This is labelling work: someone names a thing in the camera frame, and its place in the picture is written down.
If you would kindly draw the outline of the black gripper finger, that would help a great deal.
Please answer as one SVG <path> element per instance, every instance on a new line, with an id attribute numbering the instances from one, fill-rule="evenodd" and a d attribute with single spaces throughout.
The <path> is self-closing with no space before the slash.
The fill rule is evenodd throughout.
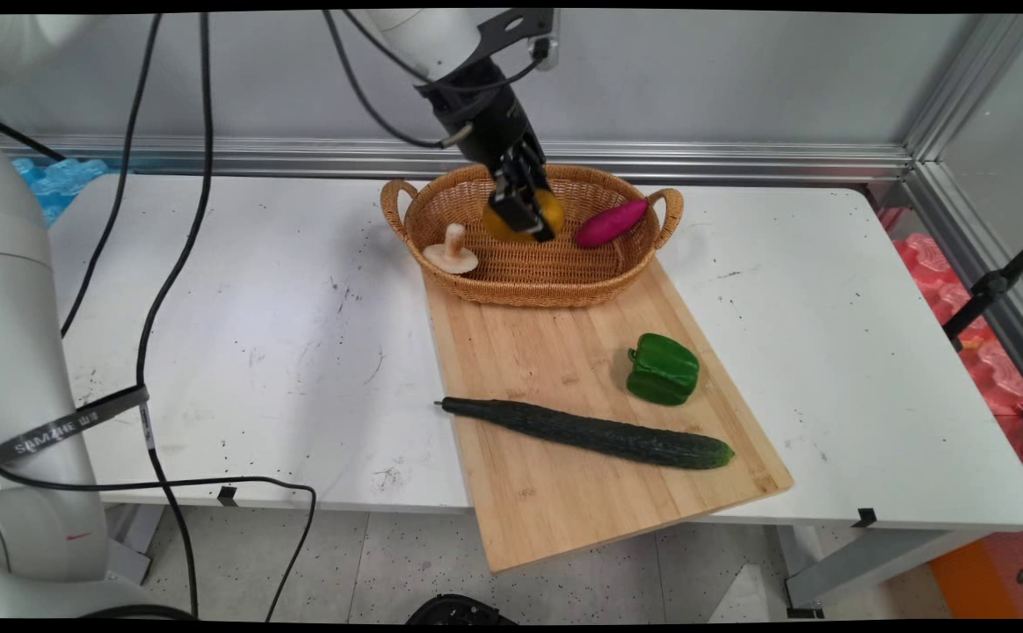
<path id="1" fill-rule="evenodd" d="M 555 214 L 548 211 L 548 204 L 554 200 L 543 159 L 532 148 L 509 149 L 506 177 L 511 192 L 507 193 L 504 223 L 514 232 L 515 240 L 555 240 L 560 219 L 553 219 Z"/>
<path id="2" fill-rule="evenodd" d="M 496 217 L 506 227 L 525 227 L 526 206 L 522 197 L 525 173 L 519 164 L 500 164 L 489 170 L 494 181 L 494 191 L 489 195 L 488 205 Z"/>

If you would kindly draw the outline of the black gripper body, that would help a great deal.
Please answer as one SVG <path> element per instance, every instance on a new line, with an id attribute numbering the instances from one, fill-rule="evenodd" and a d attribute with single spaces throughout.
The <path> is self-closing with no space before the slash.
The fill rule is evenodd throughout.
<path id="1" fill-rule="evenodd" d="M 494 61 L 476 59 L 434 84 L 419 85 L 418 93 L 448 134 L 471 126 L 456 148 L 492 179 L 515 189 L 550 187 L 537 135 Z"/>

